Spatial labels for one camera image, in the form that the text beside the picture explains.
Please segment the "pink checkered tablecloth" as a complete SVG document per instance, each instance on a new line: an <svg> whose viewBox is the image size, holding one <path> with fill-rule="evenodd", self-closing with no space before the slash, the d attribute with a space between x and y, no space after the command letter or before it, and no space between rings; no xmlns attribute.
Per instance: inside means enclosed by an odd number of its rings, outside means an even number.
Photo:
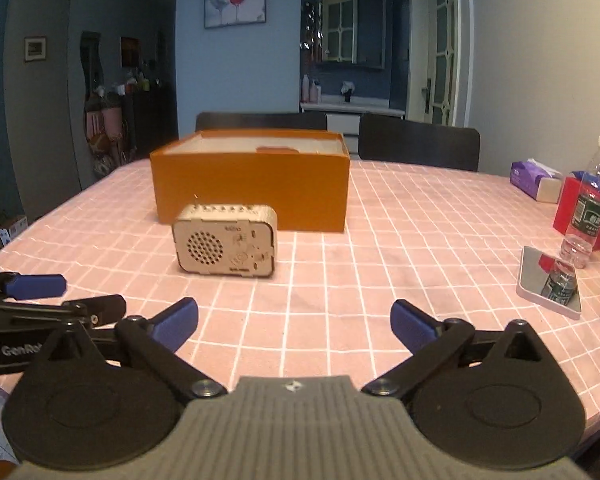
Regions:
<svg viewBox="0 0 600 480"><path fill-rule="evenodd" d="M227 387L244 376L348 375L366 384L405 358L389 326L398 299L482 330L523 318L596 431L600 255L578 276L576 320L516 292L522 248L558 251L554 215L503 177L354 162L343 232L281 232L270 278L215 278L181 270L142 161L35 221L0 251L0 269L60 273L69 297L120 294L143 316L195 298L199 325L181 357Z"/></svg>

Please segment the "small table mirror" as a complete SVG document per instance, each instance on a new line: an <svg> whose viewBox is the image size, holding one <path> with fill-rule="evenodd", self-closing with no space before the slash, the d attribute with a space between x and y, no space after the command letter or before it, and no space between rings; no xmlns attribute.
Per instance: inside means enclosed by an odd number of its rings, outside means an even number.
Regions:
<svg viewBox="0 0 600 480"><path fill-rule="evenodd" d="M582 313L576 268L539 249L521 249L516 292L540 307L577 320Z"/></svg>

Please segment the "wooden radio speaker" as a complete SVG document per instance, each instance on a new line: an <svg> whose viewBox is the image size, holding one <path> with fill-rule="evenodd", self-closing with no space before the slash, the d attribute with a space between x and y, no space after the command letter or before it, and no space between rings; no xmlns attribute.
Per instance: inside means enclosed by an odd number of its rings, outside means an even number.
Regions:
<svg viewBox="0 0 600 480"><path fill-rule="evenodd" d="M269 206L191 204L172 235L187 273L268 278L275 272L277 214Z"/></svg>

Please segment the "clear plastic water bottle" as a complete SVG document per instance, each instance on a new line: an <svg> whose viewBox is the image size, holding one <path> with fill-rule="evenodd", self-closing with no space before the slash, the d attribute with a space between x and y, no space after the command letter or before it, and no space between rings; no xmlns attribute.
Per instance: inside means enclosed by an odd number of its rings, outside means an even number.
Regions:
<svg viewBox="0 0 600 480"><path fill-rule="evenodd" d="M560 258L577 269L586 267L600 234L600 136L597 151L583 171L576 204L560 246Z"/></svg>

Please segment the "purple tissue pack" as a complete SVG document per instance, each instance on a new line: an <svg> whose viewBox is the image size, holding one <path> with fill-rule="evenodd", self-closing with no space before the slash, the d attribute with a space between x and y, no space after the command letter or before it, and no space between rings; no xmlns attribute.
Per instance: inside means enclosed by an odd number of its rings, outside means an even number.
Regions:
<svg viewBox="0 0 600 480"><path fill-rule="evenodd" d="M530 158L512 163L509 182L536 202L556 204L562 192L564 176L559 171Z"/></svg>

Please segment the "red box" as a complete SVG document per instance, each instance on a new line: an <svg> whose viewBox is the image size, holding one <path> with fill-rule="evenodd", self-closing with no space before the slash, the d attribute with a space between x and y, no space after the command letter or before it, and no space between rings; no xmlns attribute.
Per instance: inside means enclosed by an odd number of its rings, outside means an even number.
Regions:
<svg viewBox="0 0 600 480"><path fill-rule="evenodd" d="M582 192L582 171L576 171L565 178L558 200L553 228L566 234L570 226L576 226L585 235L592 235L594 226L598 227L594 252L600 250L600 193L593 191L592 196Z"/></svg>

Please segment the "black chair right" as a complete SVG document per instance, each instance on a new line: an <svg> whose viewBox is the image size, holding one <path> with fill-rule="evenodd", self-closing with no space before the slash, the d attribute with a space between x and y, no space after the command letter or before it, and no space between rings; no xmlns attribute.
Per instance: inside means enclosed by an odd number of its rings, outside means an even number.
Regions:
<svg viewBox="0 0 600 480"><path fill-rule="evenodd" d="M374 162L400 162L477 172L480 133L365 114L358 125L358 156Z"/></svg>

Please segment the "black chair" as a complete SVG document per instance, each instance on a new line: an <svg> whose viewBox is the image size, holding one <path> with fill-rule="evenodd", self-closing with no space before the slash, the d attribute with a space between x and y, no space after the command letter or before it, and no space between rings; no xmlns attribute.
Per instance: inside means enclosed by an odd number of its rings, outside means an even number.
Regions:
<svg viewBox="0 0 600 480"><path fill-rule="evenodd" d="M477 172L480 133L365 114L358 125L358 156L374 162L400 162Z"/></svg>
<svg viewBox="0 0 600 480"><path fill-rule="evenodd" d="M327 116L322 112L271 114L202 112L197 115L195 125L195 131L257 128L326 131Z"/></svg>

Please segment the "white drawer cabinet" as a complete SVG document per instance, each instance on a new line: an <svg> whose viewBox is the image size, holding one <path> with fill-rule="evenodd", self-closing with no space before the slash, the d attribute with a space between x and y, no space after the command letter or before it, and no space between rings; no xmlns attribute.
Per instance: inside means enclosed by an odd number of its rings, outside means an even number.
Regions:
<svg viewBox="0 0 600 480"><path fill-rule="evenodd" d="M301 103L303 113L321 112L327 117L327 130L339 132L346 142L349 154L358 158L358 130L360 119L364 114L374 114L404 119L405 110L397 110L389 106L388 100L372 98L352 98L350 103L337 100L333 96L325 96L318 103Z"/></svg>

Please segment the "black chair left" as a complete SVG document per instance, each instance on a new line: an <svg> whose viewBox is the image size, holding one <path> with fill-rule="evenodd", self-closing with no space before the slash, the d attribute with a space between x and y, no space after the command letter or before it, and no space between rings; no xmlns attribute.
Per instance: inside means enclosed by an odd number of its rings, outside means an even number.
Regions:
<svg viewBox="0 0 600 480"><path fill-rule="evenodd" d="M271 114L202 112L197 115L195 125L195 131L257 128L326 131L327 116L322 112Z"/></svg>

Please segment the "white framed door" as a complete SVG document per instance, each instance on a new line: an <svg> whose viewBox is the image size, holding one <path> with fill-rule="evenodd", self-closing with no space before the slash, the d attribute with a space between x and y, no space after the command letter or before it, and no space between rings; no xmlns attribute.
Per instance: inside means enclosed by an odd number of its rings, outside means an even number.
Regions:
<svg viewBox="0 0 600 480"><path fill-rule="evenodd" d="M465 127L474 68L474 0L410 0L406 118Z"/></svg>

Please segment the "small framed wall picture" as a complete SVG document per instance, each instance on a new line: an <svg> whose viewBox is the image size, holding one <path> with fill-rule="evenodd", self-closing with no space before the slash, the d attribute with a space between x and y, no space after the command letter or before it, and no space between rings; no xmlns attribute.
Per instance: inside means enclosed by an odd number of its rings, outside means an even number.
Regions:
<svg viewBox="0 0 600 480"><path fill-rule="evenodd" d="M47 58L47 38L45 36L26 37L23 40L24 62L41 62Z"/></svg>

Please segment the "white framed wall mirror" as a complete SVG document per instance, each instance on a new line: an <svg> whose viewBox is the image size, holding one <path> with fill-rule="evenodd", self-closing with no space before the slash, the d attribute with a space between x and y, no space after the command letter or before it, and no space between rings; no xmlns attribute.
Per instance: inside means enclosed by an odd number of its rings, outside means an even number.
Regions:
<svg viewBox="0 0 600 480"><path fill-rule="evenodd" d="M318 62L383 70L386 0L320 0Z"/></svg>

